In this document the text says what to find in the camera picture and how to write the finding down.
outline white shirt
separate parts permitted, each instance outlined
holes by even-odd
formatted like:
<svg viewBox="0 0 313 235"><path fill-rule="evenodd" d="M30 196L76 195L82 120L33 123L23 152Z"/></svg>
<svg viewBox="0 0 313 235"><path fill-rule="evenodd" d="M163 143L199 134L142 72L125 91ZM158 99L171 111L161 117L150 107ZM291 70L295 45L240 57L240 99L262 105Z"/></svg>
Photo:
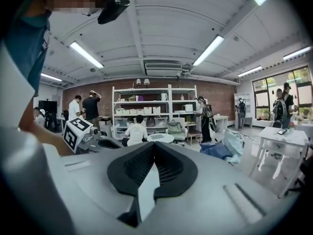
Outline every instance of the white shirt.
<svg viewBox="0 0 313 235"><path fill-rule="evenodd" d="M130 136L127 146L142 143L142 139L148 138L147 129L140 123L132 124L125 132L126 136Z"/></svg>
<svg viewBox="0 0 313 235"><path fill-rule="evenodd" d="M43 116L41 116L40 114L38 117L36 117L35 122L36 122L36 124L40 125L41 127L45 126L45 118Z"/></svg>
<svg viewBox="0 0 313 235"><path fill-rule="evenodd" d="M76 113L79 113L79 104L74 99L68 106L68 120L73 120L77 118Z"/></svg>

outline table leg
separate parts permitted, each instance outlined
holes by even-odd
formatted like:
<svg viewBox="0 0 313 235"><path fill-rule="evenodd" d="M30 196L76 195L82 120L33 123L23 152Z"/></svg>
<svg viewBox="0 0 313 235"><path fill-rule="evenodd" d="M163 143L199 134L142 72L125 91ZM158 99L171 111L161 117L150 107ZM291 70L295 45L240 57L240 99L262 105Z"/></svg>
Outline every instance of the table leg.
<svg viewBox="0 0 313 235"><path fill-rule="evenodd" d="M253 174L253 172L254 172L254 170L255 170L255 168L256 168L258 162L259 162L260 154L261 154L261 151L262 151L263 142L264 142L264 139L261 138L261 143L260 143L260 146L259 146L258 154L257 154L257 156L256 156L256 158L255 158L255 161L254 161L252 170L251 170L251 172L250 172L250 174L249 174L249 177L252 176L252 174Z"/></svg>
<svg viewBox="0 0 313 235"><path fill-rule="evenodd" d="M281 198L281 196L284 195L284 193L286 192L286 190L288 190L290 188L290 185L295 181L295 178L296 176L298 175L299 173L299 168L301 166L301 163L303 162L303 157L304 157L304 154L305 154L305 149L306 149L306 146L302 148L301 150L301 156L300 156L300 159L299 159L299 162L296 166L296 168L294 169L292 175L289 177L289 181L287 183L287 185L284 187L284 189L282 190L282 192L278 195L278 198Z"/></svg>

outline man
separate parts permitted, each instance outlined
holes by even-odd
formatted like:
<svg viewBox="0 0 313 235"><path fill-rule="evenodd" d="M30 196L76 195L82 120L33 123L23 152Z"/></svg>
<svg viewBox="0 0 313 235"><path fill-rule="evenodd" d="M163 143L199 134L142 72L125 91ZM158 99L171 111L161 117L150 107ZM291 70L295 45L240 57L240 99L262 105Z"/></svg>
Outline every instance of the man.
<svg viewBox="0 0 313 235"><path fill-rule="evenodd" d="M146 127L144 127L141 123L143 121L143 116L138 115L136 116L136 124L132 124L127 131L125 132L126 136L130 135L130 138L124 138L122 140L122 144L124 146L130 146L138 143L142 143L146 141L148 138L148 133Z"/></svg>
<svg viewBox="0 0 313 235"><path fill-rule="evenodd" d="M17 68L35 90L34 96L38 96L41 71L49 45L48 18L52 11L90 8L95 12L103 4L107 4L107 0L19 0L19 4L14 7L16 14L10 20L5 20L10 26L2 44L5 44ZM60 155L73 155L61 136L35 124L33 99L25 109L19 127L35 135L40 142L54 145Z"/></svg>
<svg viewBox="0 0 313 235"><path fill-rule="evenodd" d="M102 96L95 91L89 92L89 97L83 101L83 113L86 113L86 120L93 124L100 131L98 102Z"/></svg>
<svg viewBox="0 0 313 235"><path fill-rule="evenodd" d="M82 100L82 97L77 95L75 99L69 103L68 105L68 120L73 120L79 117L80 110L79 110L79 102Z"/></svg>
<svg viewBox="0 0 313 235"><path fill-rule="evenodd" d="M34 108L34 119L35 123L41 127L45 127L45 118L40 114L40 110L38 107Z"/></svg>

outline white chair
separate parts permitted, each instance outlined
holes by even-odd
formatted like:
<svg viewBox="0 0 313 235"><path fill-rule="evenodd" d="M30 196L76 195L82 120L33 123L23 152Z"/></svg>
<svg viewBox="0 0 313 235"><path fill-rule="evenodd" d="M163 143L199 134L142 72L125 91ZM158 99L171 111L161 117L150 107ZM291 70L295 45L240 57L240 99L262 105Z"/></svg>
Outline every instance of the white chair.
<svg viewBox="0 0 313 235"><path fill-rule="evenodd" d="M174 117L173 120L175 122L179 122L182 126L182 132L181 134L171 134L174 137L174 141L184 141L188 135L188 130L186 129L186 123L185 118L182 117Z"/></svg>

